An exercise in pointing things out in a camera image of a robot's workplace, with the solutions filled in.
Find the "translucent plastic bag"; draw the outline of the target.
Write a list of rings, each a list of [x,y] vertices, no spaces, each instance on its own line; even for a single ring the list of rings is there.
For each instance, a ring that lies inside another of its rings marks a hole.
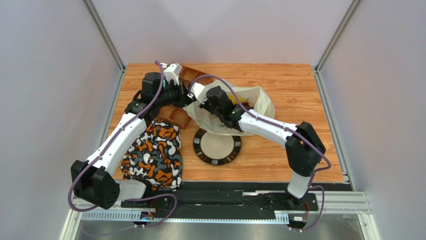
[[[248,105],[251,109],[268,118],[274,118],[276,108],[268,96],[264,88],[261,86],[252,87],[237,87],[236,85],[227,82],[234,90],[239,98],[248,100]],[[205,109],[200,108],[200,103],[195,101],[189,106],[184,107],[187,114],[198,124],[201,129],[204,129],[215,135],[227,136],[252,136],[253,133],[241,132],[236,129],[226,127],[218,117]]]

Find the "yellow banana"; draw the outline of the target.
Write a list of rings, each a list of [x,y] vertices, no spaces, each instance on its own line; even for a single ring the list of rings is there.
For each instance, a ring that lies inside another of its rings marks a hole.
[[[243,105],[248,105],[248,104],[249,104],[249,102],[248,102],[248,100],[247,100],[247,99],[239,98],[239,100],[240,100],[240,102],[241,102]]]

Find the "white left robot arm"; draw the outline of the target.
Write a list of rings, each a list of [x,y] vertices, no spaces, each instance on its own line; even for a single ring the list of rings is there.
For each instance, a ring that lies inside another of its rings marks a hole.
[[[146,190],[177,189],[183,171],[179,127],[158,115],[163,107],[182,105],[187,94],[178,74],[147,73],[107,140],[72,164],[68,195],[109,209],[116,201],[142,198]]]

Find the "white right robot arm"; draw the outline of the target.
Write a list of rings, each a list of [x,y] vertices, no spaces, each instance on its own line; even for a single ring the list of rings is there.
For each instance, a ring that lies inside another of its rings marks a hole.
[[[296,199],[305,196],[315,169],[326,153],[323,142],[310,123],[281,122],[245,105],[233,104],[220,86],[207,88],[196,83],[190,92],[202,109],[216,116],[227,128],[261,136],[283,147],[292,170],[287,192]]]

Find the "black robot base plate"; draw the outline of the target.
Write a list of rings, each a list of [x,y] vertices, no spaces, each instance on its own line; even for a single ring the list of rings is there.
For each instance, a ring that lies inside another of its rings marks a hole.
[[[187,220],[272,220],[277,211],[304,216],[321,207],[314,193],[295,199],[286,182],[186,181],[171,196],[149,190],[148,201],[122,201],[122,208],[142,209],[156,218]]]

